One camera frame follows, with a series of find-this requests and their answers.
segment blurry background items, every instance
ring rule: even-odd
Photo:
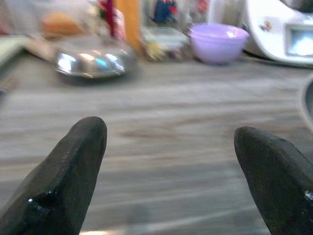
[[[13,21],[16,34],[34,34],[41,28],[42,18],[52,12],[63,12],[71,17],[79,26],[82,15],[87,8],[88,0],[4,0]]]
[[[139,0],[114,0],[114,6],[123,14],[126,42],[139,51]]]
[[[306,13],[313,12],[312,0],[282,0],[288,7]]]
[[[13,34],[14,24],[5,1],[0,1],[0,35]]]
[[[49,35],[77,35],[84,31],[75,20],[64,12],[52,11],[41,19],[41,32]]]
[[[177,12],[176,0],[156,0],[152,21],[159,26],[176,27]]]
[[[108,22],[108,9],[106,0],[91,1],[87,10],[85,27],[89,33],[108,37],[113,34],[117,39],[126,40],[125,19],[121,11],[113,8],[113,23]]]
[[[179,27],[187,33],[193,24],[207,22],[208,0],[186,0],[181,3]]]
[[[149,61],[182,61],[188,56],[189,39],[171,27],[143,27],[144,54]]]
[[[241,26],[241,17],[245,8],[245,0],[212,0],[212,12],[209,14],[209,23],[221,23]]]

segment white kitchen appliance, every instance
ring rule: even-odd
[[[290,65],[313,65],[313,1],[304,4],[246,0],[241,26],[250,40],[245,50]]]

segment purple bowl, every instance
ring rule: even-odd
[[[194,54],[207,64],[227,64],[239,57],[246,39],[226,43],[225,41],[192,37],[191,45]]]
[[[196,24],[192,26],[190,29],[190,36],[234,41],[246,40],[249,37],[249,34],[245,30],[235,26],[220,23],[210,23]]]

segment blue object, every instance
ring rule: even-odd
[[[165,24],[172,15],[170,7],[177,7],[175,0],[157,0],[152,20],[157,24]]]

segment gray wooden countertop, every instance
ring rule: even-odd
[[[83,231],[106,235],[268,235],[237,163],[233,133],[254,126],[309,152],[298,111],[312,70],[237,61],[140,62],[133,75],[73,85],[20,57],[0,107],[0,207],[79,119],[109,128]]]

